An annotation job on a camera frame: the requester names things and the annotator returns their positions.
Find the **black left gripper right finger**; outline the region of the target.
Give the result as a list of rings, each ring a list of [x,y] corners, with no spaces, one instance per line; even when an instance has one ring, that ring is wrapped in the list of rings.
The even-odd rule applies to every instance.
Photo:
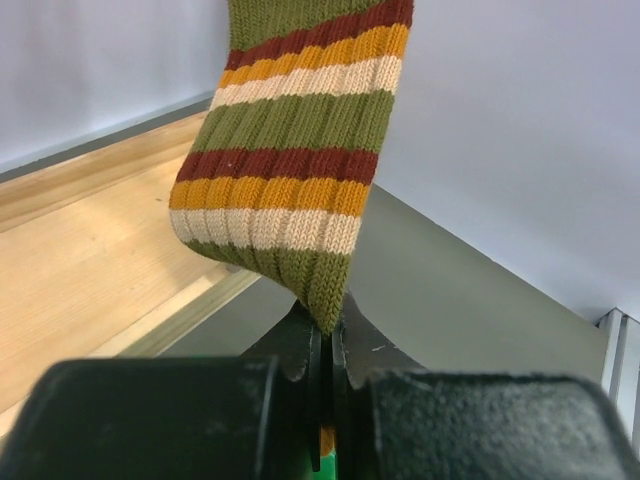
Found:
[[[341,479],[635,479],[601,387],[567,375],[423,368],[344,298],[332,336]]]

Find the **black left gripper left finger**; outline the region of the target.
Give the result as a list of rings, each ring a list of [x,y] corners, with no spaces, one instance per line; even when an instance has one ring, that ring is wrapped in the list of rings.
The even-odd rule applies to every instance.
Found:
[[[308,479],[321,338],[295,304],[239,356],[74,359],[37,381],[5,479]]]

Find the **olive green socks pair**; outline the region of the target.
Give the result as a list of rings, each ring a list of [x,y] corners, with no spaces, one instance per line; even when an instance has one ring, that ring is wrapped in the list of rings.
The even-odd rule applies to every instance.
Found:
[[[171,189],[178,239],[339,321],[410,1],[232,1],[229,55]]]

